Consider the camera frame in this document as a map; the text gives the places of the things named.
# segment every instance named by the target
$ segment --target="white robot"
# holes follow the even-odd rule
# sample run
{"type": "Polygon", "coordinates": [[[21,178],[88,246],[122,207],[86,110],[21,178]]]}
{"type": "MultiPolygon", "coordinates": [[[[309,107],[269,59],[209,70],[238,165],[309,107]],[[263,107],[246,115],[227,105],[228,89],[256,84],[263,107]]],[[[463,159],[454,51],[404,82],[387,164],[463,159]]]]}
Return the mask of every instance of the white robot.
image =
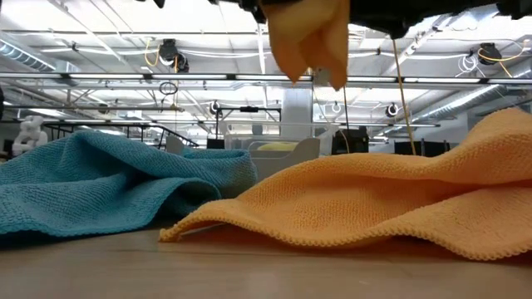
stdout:
{"type": "Polygon", "coordinates": [[[44,122],[42,116],[29,115],[20,124],[20,133],[13,142],[12,152],[14,156],[23,154],[29,150],[48,143],[48,135],[41,131],[44,122]]]}

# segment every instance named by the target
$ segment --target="teal towel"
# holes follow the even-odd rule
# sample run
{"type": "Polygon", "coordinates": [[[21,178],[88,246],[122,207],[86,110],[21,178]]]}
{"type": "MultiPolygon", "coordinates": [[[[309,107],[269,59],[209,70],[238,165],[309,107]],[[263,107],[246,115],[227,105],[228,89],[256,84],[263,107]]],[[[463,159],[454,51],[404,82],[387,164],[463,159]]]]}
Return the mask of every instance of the teal towel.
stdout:
{"type": "Polygon", "coordinates": [[[142,228],[162,208],[182,218],[254,185],[240,150],[168,154],[138,141],[82,131],[0,166],[0,234],[56,237],[142,228]]]}

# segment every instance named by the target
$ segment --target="cloth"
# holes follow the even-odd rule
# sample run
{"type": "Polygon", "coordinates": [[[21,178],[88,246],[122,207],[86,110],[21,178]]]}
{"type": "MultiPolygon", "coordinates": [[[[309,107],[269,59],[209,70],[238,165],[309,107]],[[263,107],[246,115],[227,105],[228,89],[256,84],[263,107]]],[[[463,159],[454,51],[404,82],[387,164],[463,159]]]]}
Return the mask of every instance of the cloth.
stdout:
{"type": "Polygon", "coordinates": [[[434,157],[345,154],[286,169],[236,199],[207,203],[160,240],[231,223],[294,246],[413,236],[492,260],[532,248],[532,116],[503,110],[434,157]]]}
{"type": "Polygon", "coordinates": [[[279,69],[293,83],[310,67],[325,69],[336,90],[347,81],[349,0],[261,5],[279,69]]]}
{"type": "Polygon", "coordinates": [[[161,207],[184,217],[202,203],[239,195],[256,178],[244,151],[179,156],[82,131],[0,166],[0,234],[130,231],[148,224],[161,207]]]}

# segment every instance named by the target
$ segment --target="orange towel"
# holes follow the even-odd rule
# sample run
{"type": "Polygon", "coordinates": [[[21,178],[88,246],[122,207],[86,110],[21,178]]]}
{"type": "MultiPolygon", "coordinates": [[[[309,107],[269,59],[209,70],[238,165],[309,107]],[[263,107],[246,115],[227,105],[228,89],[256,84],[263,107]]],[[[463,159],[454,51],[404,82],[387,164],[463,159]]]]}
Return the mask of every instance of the orange towel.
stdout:
{"type": "Polygon", "coordinates": [[[336,90],[347,81],[350,0],[302,0],[261,5],[268,18],[270,46],[292,82],[310,67],[330,72],[336,90]]]}
{"type": "Polygon", "coordinates": [[[220,222],[294,246],[403,235],[470,259],[520,254],[532,248],[532,116],[494,113],[435,158],[345,154],[299,164],[201,206],[160,240],[220,222]]]}

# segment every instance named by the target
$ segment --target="table surface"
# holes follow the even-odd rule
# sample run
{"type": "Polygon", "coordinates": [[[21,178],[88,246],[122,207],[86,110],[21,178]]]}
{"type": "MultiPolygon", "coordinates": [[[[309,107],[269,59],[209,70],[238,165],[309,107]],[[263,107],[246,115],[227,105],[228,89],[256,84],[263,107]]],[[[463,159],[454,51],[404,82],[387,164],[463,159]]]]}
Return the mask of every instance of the table surface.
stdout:
{"type": "Polygon", "coordinates": [[[0,248],[1,298],[530,298],[532,256],[471,262],[428,242],[289,248],[229,225],[0,248]]]}

